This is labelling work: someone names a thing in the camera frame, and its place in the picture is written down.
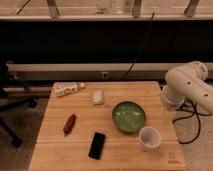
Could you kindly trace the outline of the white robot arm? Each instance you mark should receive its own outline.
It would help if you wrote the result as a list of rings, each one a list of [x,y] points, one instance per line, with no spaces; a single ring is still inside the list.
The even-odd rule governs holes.
[[[207,76],[208,68],[200,61],[168,70],[165,74],[166,85],[161,91],[161,103],[167,110],[178,109],[188,98],[213,114],[213,87],[205,82]]]

